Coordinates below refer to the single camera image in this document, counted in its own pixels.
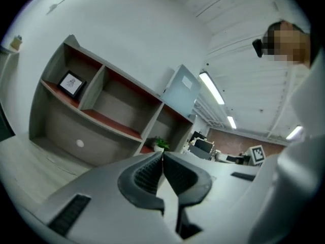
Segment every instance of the small yellow object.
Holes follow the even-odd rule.
[[[16,49],[17,51],[19,50],[19,46],[22,43],[22,40],[16,36],[13,41],[11,42],[10,46]]]

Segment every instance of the ceiling light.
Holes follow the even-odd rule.
[[[290,140],[290,139],[293,139],[296,135],[297,135],[297,133],[302,129],[303,127],[302,126],[297,126],[291,133],[290,133],[290,135],[288,135],[287,137],[286,137],[286,140]]]
[[[235,124],[235,121],[234,121],[234,118],[232,116],[227,116],[228,120],[229,120],[229,123],[230,125],[232,126],[233,129],[236,129],[236,124]]]
[[[204,82],[205,86],[208,87],[209,91],[212,93],[216,101],[218,102],[219,105],[224,105],[224,101],[222,99],[222,96],[220,95],[216,85],[212,81],[211,77],[207,72],[202,72],[199,77],[202,79]]]

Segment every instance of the white circle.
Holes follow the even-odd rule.
[[[78,139],[78,140],[76,141],[76,143],[77,143],[77,146],[79,146],[79,147],[83,147],[83,146],[84,146],[83,141],[80,140],[80,139]]]

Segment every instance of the potted plant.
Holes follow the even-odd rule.
[[[166,150],[169,149],[169,144],[166,141],[164,141],[162,138],[156,137],[156,139],[155,139],[155,145],[153,147],[153,150],[155,152],[159,152],[159,151],[160,152],[163,152],[165,149]]]

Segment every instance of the gray bookshelf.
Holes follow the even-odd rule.
[[[74,99],[57,87],[68,70],[87,82]],[[194,118],[168,106],[159,95],[81,47],[70,35],[51,57],[37,86],[29,139],[38,146],[42,141],[39,147],[55,145],[101,166],[153,151],[146,142],[155,136],[167,140],[170,151],[180,151]]]

